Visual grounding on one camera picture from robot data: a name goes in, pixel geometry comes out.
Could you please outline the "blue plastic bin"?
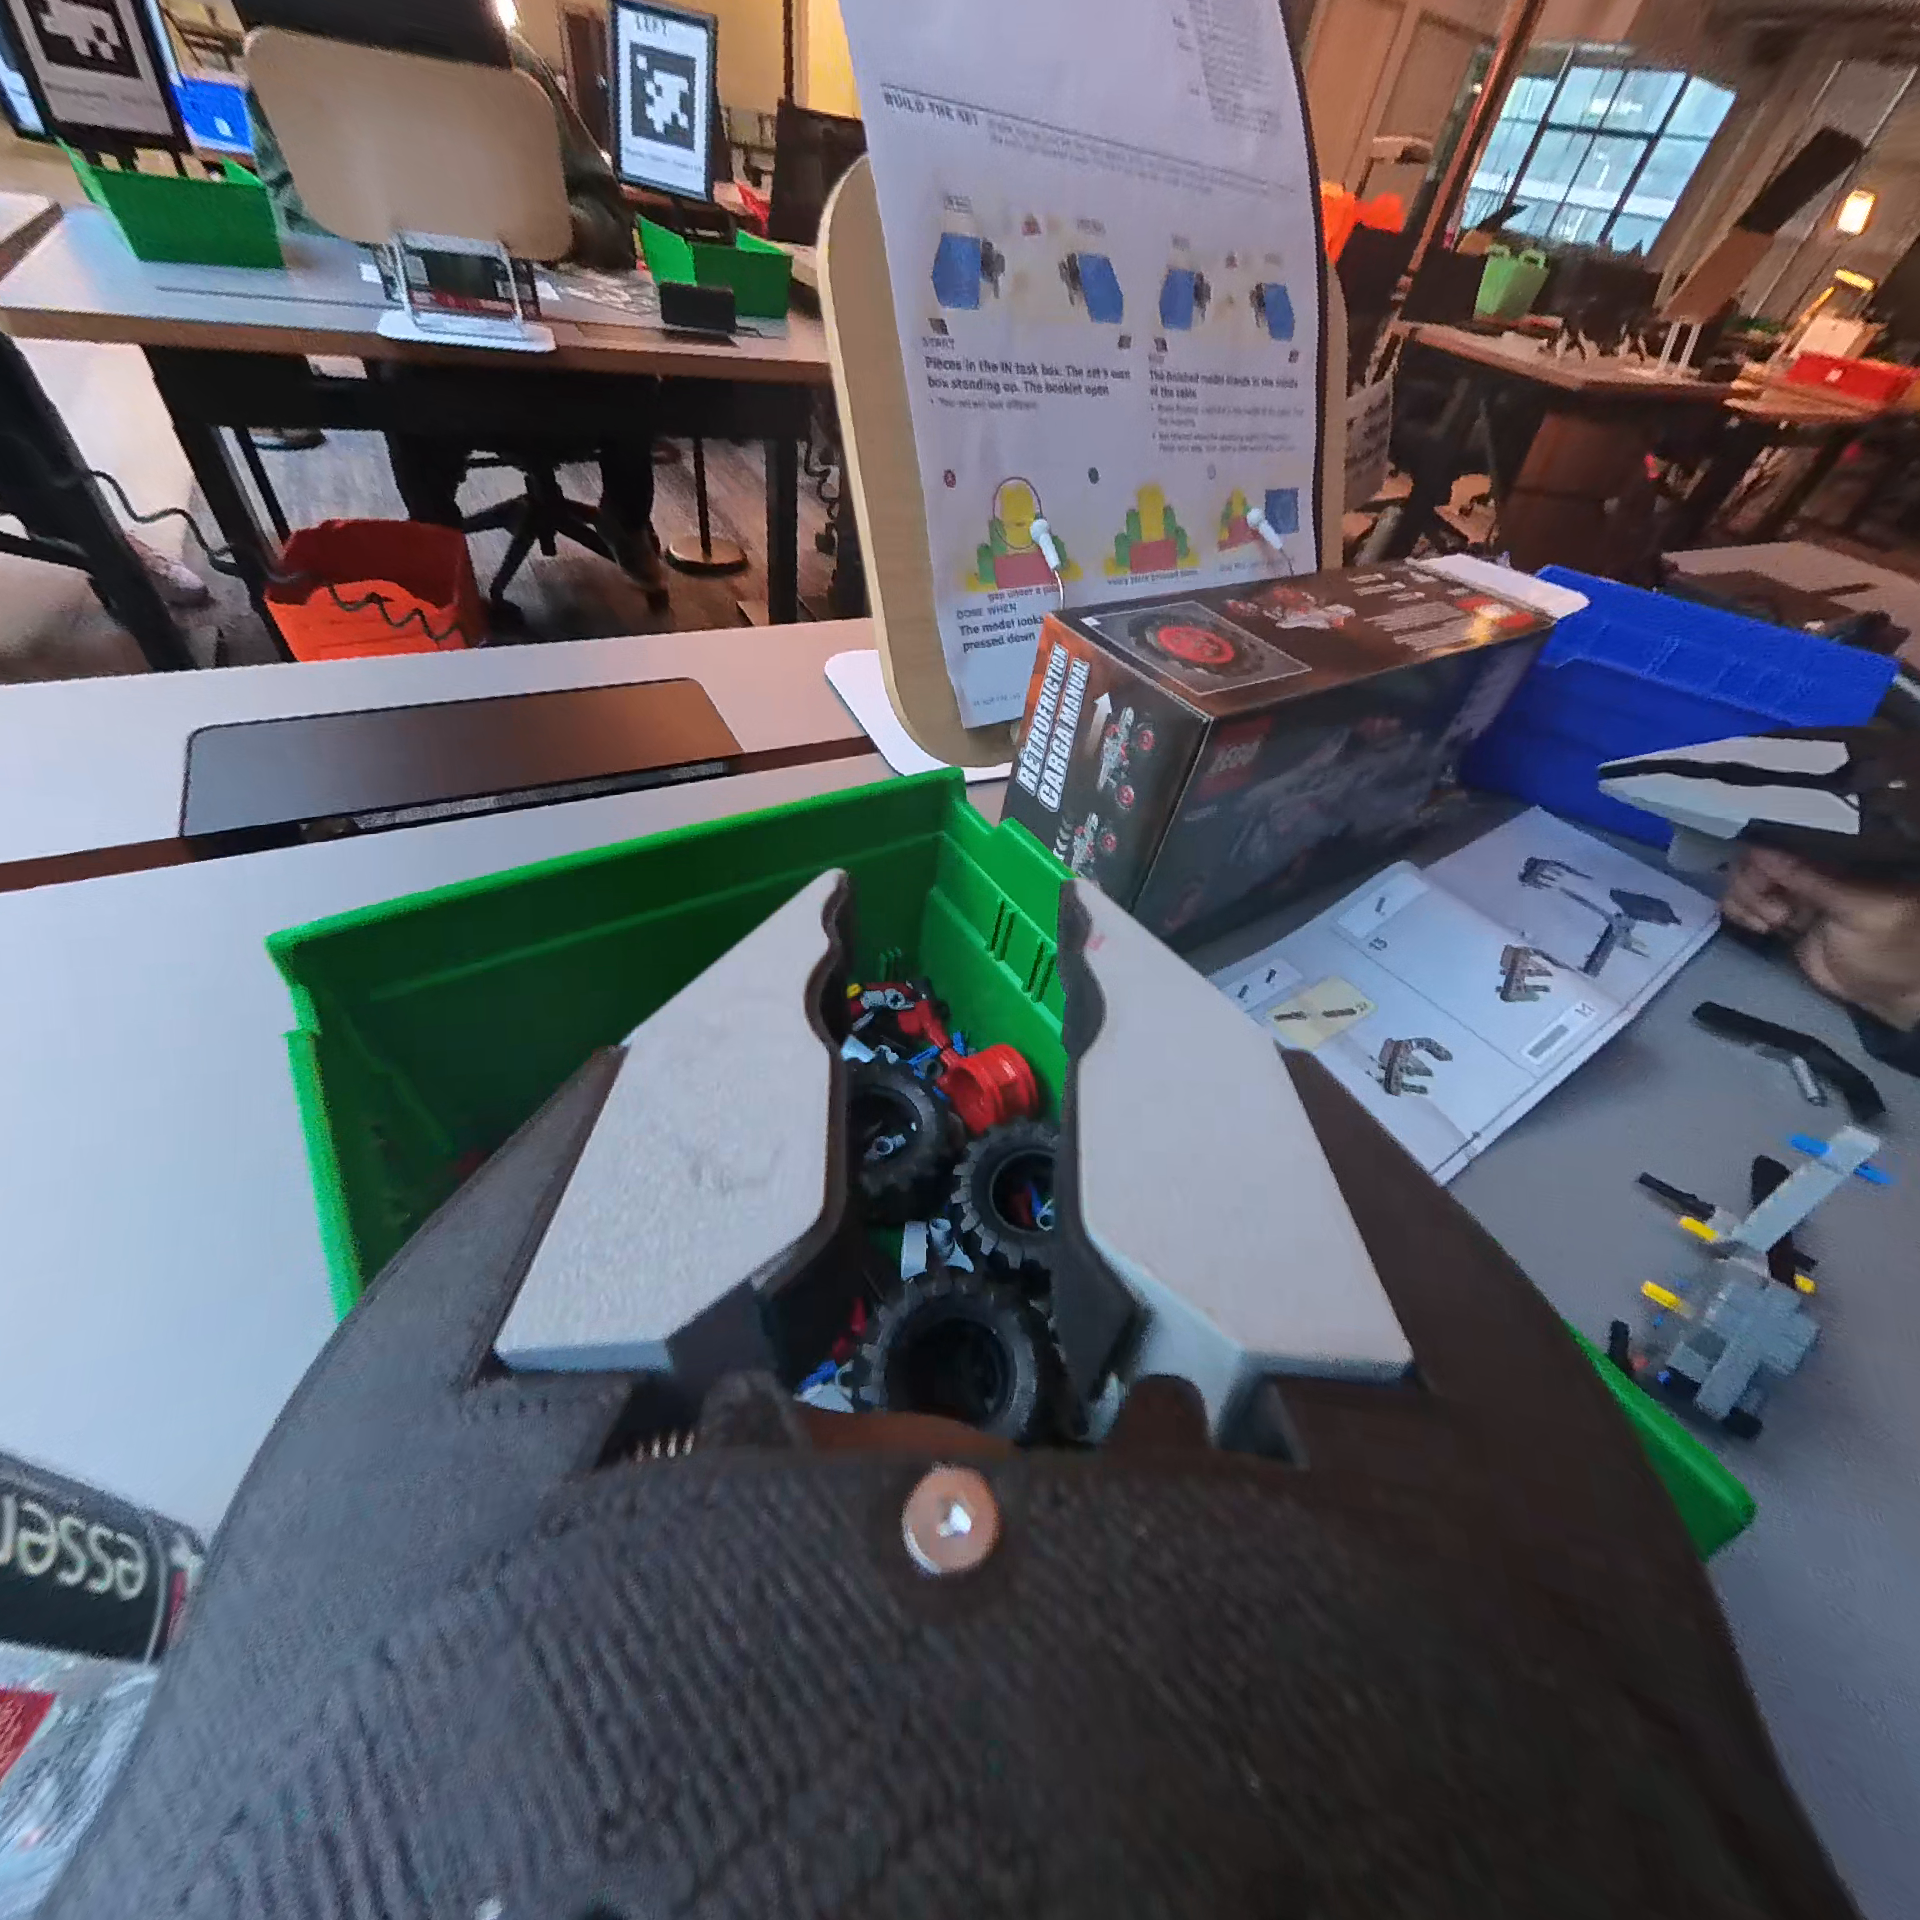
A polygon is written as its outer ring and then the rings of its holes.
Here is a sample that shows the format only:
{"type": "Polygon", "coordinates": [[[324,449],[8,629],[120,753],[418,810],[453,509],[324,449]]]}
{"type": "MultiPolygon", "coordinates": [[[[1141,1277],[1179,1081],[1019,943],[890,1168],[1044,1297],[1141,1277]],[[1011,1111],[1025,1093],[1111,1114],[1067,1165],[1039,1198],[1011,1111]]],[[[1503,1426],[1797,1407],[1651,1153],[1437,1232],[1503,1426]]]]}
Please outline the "blue plastic bin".
{"type": "Polygon", "coordinates": [[[1667,821],[1597,790],[1605,761],[1775,728],[1859,727],[1897,663],[1767,622],[1545,566],[1579,591],[1458,778],[1556,818],[1667,850],[1667,821]]]}

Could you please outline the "small green bin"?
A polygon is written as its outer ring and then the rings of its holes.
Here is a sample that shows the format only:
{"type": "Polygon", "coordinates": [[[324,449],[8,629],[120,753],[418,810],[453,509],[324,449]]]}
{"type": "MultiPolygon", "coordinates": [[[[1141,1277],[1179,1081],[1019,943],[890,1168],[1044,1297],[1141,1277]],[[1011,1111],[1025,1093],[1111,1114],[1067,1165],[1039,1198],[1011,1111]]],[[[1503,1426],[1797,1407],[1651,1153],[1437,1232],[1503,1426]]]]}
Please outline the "small green bin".
{"type": "Polygon", "coordinates": [[[100,166],[69,144],[60,148],[87,200],[113,217],[138,258],[258,271],[283,268],[272,196],[236,160],[220,160],[213,176],[157,176],[100,166]]]}
{"type": "Polygon", "coordinates": [[[793,287],[793,258],[754,231],[687,231],[648,213],[635,217],[641,258],[656,285],[731,292],[738,320],[783,321],[793,287]]]}

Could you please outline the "black lego tyre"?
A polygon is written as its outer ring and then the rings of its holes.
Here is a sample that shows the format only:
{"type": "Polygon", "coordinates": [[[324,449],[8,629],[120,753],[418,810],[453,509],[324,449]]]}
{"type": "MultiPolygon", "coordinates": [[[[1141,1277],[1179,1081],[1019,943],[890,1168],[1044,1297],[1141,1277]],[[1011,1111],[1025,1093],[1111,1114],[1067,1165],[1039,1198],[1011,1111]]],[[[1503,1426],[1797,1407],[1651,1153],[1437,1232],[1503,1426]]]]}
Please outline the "black lego tyre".
{"type": "Polygon", "coordinates": [[[1048,1320],[1017,1288],[970,1273],[907,1282],[851,1362],[853,1405],[919,1413],[1015,1446],[1052,1436],[1058,1362],[1048,1320]]]}
{"type": "Polygon", "coordinates": [[[952,1176],[949,1216],[976,1271],[1025,1288],[1049,1284],[1058,1144],[1044,1120],[1011,1120],[970,1143],[952,1176]]]}
{"type": "Polygon", "coordinates": [[[903,1228],[946,1208],[964,1127],[944,1095],[900,1062],[853,1062],[848,1132],[867,1217],[903,1228]]]}

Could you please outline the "partly built grey lego model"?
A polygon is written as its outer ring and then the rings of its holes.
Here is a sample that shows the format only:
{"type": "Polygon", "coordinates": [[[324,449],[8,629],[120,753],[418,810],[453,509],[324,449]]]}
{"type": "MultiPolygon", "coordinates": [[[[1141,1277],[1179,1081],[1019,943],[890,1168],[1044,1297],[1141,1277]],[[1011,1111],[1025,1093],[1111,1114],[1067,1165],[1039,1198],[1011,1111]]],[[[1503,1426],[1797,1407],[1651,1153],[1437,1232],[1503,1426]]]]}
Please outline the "partly built grey lego model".
{"type": "Polygon", "coordinates": [[[1616,1318],[1602,1349],[1623,1381],[1735,1437],[1762,1430],[1770,1396],[1818,1343],[1818,1261],[1801,1229],[1850,1184],[1889,1185],[1881,1135],[1857,1122],[1793,1135],[1791,1151],[1751,1160],[1743,1210],[1639,1175],[1685,1233],[1688,1257],[1669,1279],[1639,1286],[1639,1320],[1616,1318]]]}

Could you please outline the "pile of small lego pieces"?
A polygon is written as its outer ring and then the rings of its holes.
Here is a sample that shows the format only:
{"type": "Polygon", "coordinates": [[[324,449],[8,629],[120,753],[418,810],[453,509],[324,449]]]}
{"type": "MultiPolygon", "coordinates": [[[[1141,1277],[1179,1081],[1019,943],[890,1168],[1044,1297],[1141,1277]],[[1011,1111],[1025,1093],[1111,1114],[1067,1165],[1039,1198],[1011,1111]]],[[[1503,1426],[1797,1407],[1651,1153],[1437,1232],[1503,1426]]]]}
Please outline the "pile of small lego pieces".
{"type": "MultiPolygon", "coordinates": [[[[917,1077],[928,1081],[938,1093],[940,1052],[959,1044],[963,1052],[979,1052],[972,1039],[959,1031],[949,1015],[949,1002],[940,999],[933,984],[924,978],[883,975],[858,980],[848,988],[848,1033],[844,1039],[844,1061],[851,1065],[885,1061],[911,1068],[917,1077]]],[[[1053,1232],[1058,1217],[1058,1169],[1053,1198],[1053,1232]]],[[[1042,1288],[1026,1288],[1023,1284],[992,1277],[976,1271],[964,1250],[954,1241],[954,1222],[949,1206],[925,1221],[911,1221],[903,1228],[883,1228],[867,1217],[858,1192],[858,1178],[851,1169],[853,1221],[859,1232],[858,1263],[848,1282],[848,1300],[839,1313],[836,1328],[831,1332],[823,1349],[807,1359],[799,1378],[799,1399],[820,1409],[853,1409],[869,1413],[853,1405],[851,1399],[851,1362],[869,1332],[876,1311],[890,1302],[907,1282],[930,1279],[940,1276],[970,1273],[985,1282],[999,1282],[1017,1288],[1039,1306],[1042,1320],[1052,1332],[1052,1343],[1058,1362],[1058,1399],[1053,1413],[1052,1436],[1035,1444],[1019,1446],[1052,1446],[1071,1444],[1084,1436],[1087,1414],[1076,1405],[1076,1396],[1067,1383],[1066,1349],[1053,1325],[1053,1271],[1049,1284],[1042,1288]]]]}

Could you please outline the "red plastic bin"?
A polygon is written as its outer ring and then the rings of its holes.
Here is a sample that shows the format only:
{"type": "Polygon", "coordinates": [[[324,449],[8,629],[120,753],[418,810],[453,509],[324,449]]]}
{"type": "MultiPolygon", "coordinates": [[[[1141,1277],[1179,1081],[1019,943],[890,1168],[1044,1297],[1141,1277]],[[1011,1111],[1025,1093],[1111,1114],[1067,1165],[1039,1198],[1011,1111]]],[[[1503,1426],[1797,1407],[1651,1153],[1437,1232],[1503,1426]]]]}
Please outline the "red plastic bin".
{"type": "Polygon", "coordinates": [[[1873,356],[1799,351],[1787,365],[1786,383],[1885,412],[1915,402],[1917,369],[1873,356]]]}

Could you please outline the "red lego wheel hub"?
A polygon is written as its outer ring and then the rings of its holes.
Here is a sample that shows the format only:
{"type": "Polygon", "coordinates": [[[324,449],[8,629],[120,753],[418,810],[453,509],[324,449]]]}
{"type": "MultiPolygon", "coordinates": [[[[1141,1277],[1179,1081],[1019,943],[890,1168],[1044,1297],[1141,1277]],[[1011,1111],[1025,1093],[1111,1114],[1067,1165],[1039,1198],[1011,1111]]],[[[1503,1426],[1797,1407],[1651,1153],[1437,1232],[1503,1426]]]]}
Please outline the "red lego wheel hub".
{"type": "Polygon", "coordinates": [[[979,1052],[944,1047],[938,1087],[970,1138],[1042,1114],[1041,1081],[1012,1044],[997,1042],[979,1052]]]}

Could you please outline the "curved black lego piece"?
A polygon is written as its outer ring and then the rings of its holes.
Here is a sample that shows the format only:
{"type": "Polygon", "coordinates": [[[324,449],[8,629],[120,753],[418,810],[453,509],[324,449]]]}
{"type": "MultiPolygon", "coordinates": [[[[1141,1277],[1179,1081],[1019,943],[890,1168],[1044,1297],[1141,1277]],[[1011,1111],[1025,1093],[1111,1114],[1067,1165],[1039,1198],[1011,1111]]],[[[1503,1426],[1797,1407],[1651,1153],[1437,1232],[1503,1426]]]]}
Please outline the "curved black lego piece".
{"type": "Polygon", "coordinates": [[[1871,1073],[1832,1042],[1714,999],[1700,1001],[1691,1009],[1691,1020],[1704,1033],[1786,1068],[1810,1105],[1826,1109],[1837,1100],[1847,1114],[1864,1127],[1873,1127],[1889,1111],[1871,1073]]]}

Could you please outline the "screen with square tag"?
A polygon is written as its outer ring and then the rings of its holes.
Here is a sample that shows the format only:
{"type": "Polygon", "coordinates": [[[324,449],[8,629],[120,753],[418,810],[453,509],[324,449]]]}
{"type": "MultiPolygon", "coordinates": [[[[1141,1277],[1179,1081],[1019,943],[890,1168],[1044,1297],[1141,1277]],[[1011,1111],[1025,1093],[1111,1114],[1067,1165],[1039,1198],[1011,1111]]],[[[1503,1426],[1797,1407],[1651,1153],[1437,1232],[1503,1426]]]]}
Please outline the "screen with square tag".
{"type": "Polygon", "coordinates": [[[668,1],[610,1],[615,176],[673,200],[713,200],[719,21],[668,1]]]}
{"type": "Polygon", "coordinates": [[[87,152],[185,152],[156,4],[5,1],[5,37],[41,124],[87,152]]]}

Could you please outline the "black snack packet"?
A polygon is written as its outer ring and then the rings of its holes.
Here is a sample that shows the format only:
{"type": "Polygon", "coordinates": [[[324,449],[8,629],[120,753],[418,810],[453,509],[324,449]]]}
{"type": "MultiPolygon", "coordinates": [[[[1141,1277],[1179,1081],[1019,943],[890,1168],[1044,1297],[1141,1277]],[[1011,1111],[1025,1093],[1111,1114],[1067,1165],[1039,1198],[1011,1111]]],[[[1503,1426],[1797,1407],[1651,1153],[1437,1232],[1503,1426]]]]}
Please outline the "black snack packet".
{"type": "Polygon", "coordinates": [[[202,1584],[205,1543],[120,1494],[2,1455],[2,1640],[156,1663],[202,1584]]]}

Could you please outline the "grey desk with black legs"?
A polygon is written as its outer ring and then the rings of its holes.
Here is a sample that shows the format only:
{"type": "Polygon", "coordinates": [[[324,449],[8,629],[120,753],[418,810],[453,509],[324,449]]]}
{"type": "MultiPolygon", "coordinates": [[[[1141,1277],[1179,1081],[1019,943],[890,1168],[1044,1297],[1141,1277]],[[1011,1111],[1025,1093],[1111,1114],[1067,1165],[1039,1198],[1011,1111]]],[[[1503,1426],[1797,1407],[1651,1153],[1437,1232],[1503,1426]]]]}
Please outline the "grey desk with black legs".
{"type": "Polygon", "coordinates": [[[265,614],[265,569],[281,541],[256,514],[226,431],[453,428],[453,400],[475,400],[480,428],[572,434],[589,428],[587,396],[633,397],[648,376],[658,383],[658,434],[765,448],[765,614],[803,616],[801,445],[815,396],[832,388],[819,320],[721,342],[593,316],[560,294],[545,320],[554,346],[513,351],[393,341],[378,332],[385,310],[378,270],[355,245],[291,237],[277,271],[148,262],[100,207],[65,207],[8,268],[2,290],[5,334],[18,342],[141,350],[253,613],[265,614]]]}

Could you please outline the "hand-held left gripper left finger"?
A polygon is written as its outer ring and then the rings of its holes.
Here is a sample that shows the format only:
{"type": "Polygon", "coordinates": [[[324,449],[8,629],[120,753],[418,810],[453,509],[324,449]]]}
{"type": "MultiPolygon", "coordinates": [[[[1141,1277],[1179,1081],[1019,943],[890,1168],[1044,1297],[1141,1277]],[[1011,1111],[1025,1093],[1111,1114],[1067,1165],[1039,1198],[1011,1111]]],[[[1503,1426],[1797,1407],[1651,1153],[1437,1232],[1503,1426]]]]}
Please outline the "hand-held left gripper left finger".
{"type": "Polygon", "coordinates": [[[858,1288],[848,1065],[832,1031],[853,882],[825,868],[617,1047],[497,1357],[524,1375],[796,1388],[858,1288]]]}

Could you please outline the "clear acrylic sign holder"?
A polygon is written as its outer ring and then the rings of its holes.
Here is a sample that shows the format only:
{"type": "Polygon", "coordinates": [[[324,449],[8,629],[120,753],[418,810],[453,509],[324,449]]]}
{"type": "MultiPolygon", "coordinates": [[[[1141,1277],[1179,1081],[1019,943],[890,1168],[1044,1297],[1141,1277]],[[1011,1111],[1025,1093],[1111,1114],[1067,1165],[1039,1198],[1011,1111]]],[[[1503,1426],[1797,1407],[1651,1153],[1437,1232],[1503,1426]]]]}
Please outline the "clear acrylic sign holder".
{"type": "Polygon", "coordinates": [[[376,249],[387,308],[376,332],[395,342],[554,351],[538,277],[500,245],[401,231],[376,249]]]}

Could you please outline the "orange plastic bin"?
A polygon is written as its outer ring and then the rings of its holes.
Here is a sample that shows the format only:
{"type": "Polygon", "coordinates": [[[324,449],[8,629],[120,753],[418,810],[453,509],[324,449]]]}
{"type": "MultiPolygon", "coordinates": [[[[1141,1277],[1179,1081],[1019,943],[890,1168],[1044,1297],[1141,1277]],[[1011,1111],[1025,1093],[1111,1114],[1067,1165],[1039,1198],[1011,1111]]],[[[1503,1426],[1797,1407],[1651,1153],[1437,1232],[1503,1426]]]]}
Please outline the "orange plastic bin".
{"type": "Polygon", "coordinates": [[[291,533],[264,609],[303,663],[460,654],[490,639],[464,533],[416,519],[323,519],[291,533]]]}

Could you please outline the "green plastic bin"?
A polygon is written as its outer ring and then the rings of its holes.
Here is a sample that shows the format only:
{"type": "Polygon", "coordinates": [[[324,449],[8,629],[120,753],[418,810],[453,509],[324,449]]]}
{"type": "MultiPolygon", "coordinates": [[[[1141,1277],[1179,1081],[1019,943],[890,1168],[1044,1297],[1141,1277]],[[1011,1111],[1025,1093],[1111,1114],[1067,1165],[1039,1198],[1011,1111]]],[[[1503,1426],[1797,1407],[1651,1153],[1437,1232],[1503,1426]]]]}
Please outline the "green plastic bin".
{"type": "Polygon", "coordinates": [[[1556,1310],[1355,1095],[1288,1054],[1412,1349],[1404,1385],[1282,1381],[1233,1444],[1148,1378],[1107,1430],[1012,1446],[928,1414],[832,1413],[763,1372],[524,1375],[497,1332],[617,1047],[807,880],[853,882],[844,984],[899,949],[972,1039],[1028,1056],[1061,1129],[1067,880],[959,774],[893,778],[288,927],[296,1100],[353,1295],[248,1470],[236,1534],[378,1605],[545,1591],[900,1601],[917,1623],[1119,1606],[1194,1562],[1261,1596],[1308,1570],[1468,1596],[1713,1606],[1657,1468],[1556,1310]]]}

